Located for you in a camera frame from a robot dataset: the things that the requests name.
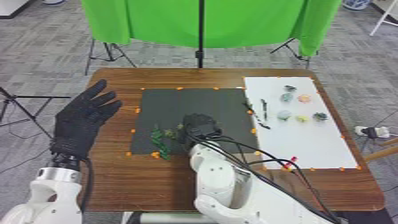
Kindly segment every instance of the black glove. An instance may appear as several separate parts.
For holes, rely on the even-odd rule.
[[[116,98],[116,92],[99,96],[106,87],[107,81],[100,80],[56,116],[56,138],[51,150],[54,153],[77,156],[79,159],[88,159],[100,127],[123,105],[122,101],[109,103]]]

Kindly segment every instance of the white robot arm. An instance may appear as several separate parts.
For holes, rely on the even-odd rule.
[[[0,224],[83,224],[77,196],[83,174],[61,167],[42,168],[31,182],[31,199],[4,216]]]
[[[198,172],[196,208],[218,223],[333,224],[211,147],[198,144],[191,156]]]

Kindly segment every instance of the tripod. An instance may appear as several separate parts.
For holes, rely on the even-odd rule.
[[[97,40],[93,38],[93,41],[91,41],[91,50],[90,50],[90,60],[88,60],[88,65],[86,65],[86,76],[90,75],[90,68],[91,68],[91,61],[93,60],[104,60],[107,62],[115,62],[118,61],[120,58],[127,58],[129,60],[129,63],[132,64],[132,66],[138,68],[136,64],[134,64],[134,61],[125,53],[125,51],[122,50],[122,47],[118,44],[109,44],[109,43],[104,43],[104,47],[106,47],[106,52],[107,52],[107,56],[109,58],[100,58],[100,57],[93,57],[93,51],[95,51],[95,47],[97,47]],[[115,56],[115,49],[120,51],[122,55],[116,57]]]
[[[13,124],[20,124],[20,123],[24,123],[27,121],[33,121],[36,126],[38,126],[38,128],[42,129],[43,133],[47,134],[49,138],[52,139],[54,137],[52,137],[47,129],[43,128],[42,124],[38,123],[36,118],[38,118],[38,116],[40,116],[40,114],[42,114],[42,112],[45,110],[45,107],[47,107],[51,101],[54,99],[70,99],[72,97],[68,97],[68,96],[17,96],[17,95],[10,94],[10,92],[6,91],[6,89],[3,87],[0,87],[0,94],[6,97],[6,99],[4,99],[4,108],[3,108],[3,112],[0,112],[0,127],[6,127],[10,125],[13,125]],[[42,106],[42,108],[40,108],[40,110],[38,110],[38,112],[35,114],[29,112],[27,108],[22,106],[22,104],[20,104],[20,102],[17,100],[19,98],[20,99],[47,99],[47,102],[45,102],[45,104],[43,104],[43,106]],[[29,118],[26,118],[26,119],[22,119],[19,121],[13,121],[8,124],[3,124],[10,103],[13,103],[15,106],[22,109],[22,111],[24,111],[24,113],[26,113]]]
[[[305,56],[301,56],[301,55],[296,53],[296,51],[294,51],[294,49],[292,49],[292,47],[290,47],[290,42],[292,42],[294,40],[296,40],[296,38],[290,38],[290,40],[285,42],[285,44],[273,50],[271,54],[274,54],[274,53],[282,50],[282,48],[287,47],[287,48],[290,49],[292,53],[294,53],[296,58],[298,58],[301,61],[306,61],[306,69],[310,69],[312,57],[305,58]]]

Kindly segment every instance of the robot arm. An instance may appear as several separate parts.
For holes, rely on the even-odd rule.
[[[258,175],[226,160],[221,146],[212,142],[221,137],[212,117],[187,116],[184,126],[186,144],[193,146],[191,166],[198,172],[200,212],[221,224],[333,224]]]
[[[12,209],[0,224],[81,224],[83,211],[77,204],[81,179],[79,169],[42,168],[36,180],[31,182],[29,202]]]
[[[81,161],[90,161],[100,128],[122,108],[122,101],[111,102],[115,92],[99,96],[106,88],[102,80],[58,114],[52,165],[40,169],[31,182],[29,202],[13,208],[0,224],[83,224]]]

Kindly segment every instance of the yellow object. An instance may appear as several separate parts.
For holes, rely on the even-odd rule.
[[[299,96],[299,101],[303,102],[303,103],[310,103],[312,102],[312,96],[310,95],[301,95]]]
[[[152,156],[154,156],[155,159],[161,159],[161,152],[154,152]]]
[[[298,121],[301,121],[303,123],[306,123],[306,122],[310,121],[310,117],[305,116],[305,115],[299,115],[299,116],[296,117],[296,119],[298,119]]]

